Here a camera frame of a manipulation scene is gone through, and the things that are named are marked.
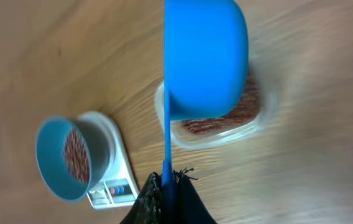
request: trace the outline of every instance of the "plastic container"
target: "plastic container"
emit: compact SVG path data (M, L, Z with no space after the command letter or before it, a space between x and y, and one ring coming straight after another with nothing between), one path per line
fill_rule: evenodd
M261 97L261 108L258 115L249 123L240 126L233 126L212 131L207 134L191 134L180 121L171 123L171 140L177 146L185 149L205 149L216 147L229 142L245 139L265 128L268 122L274 117L278 108L278 92L272 86L271 82L255 74ZM155 107L158 119L164 130L164 107L163 107L163 83L157 89L155 94Z

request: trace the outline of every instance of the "blue bowl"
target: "blue bowl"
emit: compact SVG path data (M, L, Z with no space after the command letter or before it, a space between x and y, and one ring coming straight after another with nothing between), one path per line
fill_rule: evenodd
M89 182L84 184L68 172L63 147L70 129L80 134L89 159ZM106 138L94 126L60 116L49 118L41 125L35 146L37 165L48 188L69 202L81 200L102 178L109 164Z
M233 0L165 0L164 16L170 119L225 115L240 98L248 65L247 26L239 6Z

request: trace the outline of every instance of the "brown beans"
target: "brown beans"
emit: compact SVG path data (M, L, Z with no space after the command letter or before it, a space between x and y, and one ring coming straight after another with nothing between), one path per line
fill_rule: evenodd
M84 142L73 128L70 129L63 148L67 172L84 184L89 182L89 161Z
M219 118L182 121L182 126L192 134L207 134L219 129L233 128L251 122L260 111L260 93L254 75L249 71L243 93L235 107Z

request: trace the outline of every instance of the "white scale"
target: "white scale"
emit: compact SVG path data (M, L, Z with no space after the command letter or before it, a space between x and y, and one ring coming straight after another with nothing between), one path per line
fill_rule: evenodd
M87 193L92 207L104 209L133 205L139 191L116 123L96 111L83 113L78 120L100 129L110 150L109 167L99 183Z

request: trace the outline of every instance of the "wooden table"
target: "wooden table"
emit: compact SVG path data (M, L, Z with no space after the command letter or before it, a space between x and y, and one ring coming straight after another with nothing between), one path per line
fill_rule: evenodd
M196 169L219 223L353 223L353 1L237 2L278 113L245 141L174 147L175 167ZM0 0L0 223L118 223L129 211L49 192L34 143L51 114L111 115L139 185L161 171L163 13L153 0Z

